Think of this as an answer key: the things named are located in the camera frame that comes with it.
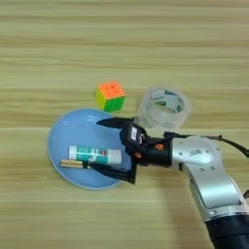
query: wooden table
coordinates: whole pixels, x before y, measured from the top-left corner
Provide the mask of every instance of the wooden table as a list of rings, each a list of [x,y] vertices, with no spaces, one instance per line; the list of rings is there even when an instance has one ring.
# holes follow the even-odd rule
[[[137,184],[92,192],[47,158],[54,121],[97,108],[97,84],[126,91],[134,115],[147,87],[184,92],[181,132],[249,145],[247,0],[0,0],[0,248],[210,249],[180,172],[140,168]],[[248,160],[222,145],[248,188]]]

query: glue stick cap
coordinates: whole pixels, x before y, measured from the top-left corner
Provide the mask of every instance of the glue stick cap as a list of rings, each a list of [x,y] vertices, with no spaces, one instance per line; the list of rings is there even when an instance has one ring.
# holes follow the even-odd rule
[[[121,150],[108,150],[108,163],[121,164],[122,152]]]
[[[77,146],[69,147],[69,159],[76,160],[77,159]]]

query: silver metal arm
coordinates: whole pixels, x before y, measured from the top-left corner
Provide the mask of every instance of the silver metal arm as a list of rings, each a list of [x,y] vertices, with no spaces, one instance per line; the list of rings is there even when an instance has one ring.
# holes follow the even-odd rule
[[[190,188],[204,222],[248,213],[243,194],[225,171],[222,151],[206,137],[174,138],[172,167],[190,177]]]

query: blue plate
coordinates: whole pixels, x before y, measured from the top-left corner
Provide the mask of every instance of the blue plate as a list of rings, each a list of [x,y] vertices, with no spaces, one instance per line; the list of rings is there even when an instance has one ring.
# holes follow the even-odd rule
[[[120,130],[96,124],[110,117],[101,111],[83,109],[73,111],[56,122],[49,134],[48,153],[54,168],[67,181],[92,190],[114,187],[119,183],[119,180],[106,177],[93,169],[60,167],[60,160],[68,159],[71,145],[120,149],[123,157],[122,166],[131,169],[130,157],[125,153],[125,147],[120,140]]]

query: clear tape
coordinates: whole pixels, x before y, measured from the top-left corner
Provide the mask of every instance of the clear tape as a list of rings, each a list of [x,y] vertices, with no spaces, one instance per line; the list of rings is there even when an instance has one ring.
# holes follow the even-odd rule
[[[176,131],[190,113],[190,101],[182,92],[157,87],[145,93],[136,121],[153,133],[164,133]]]

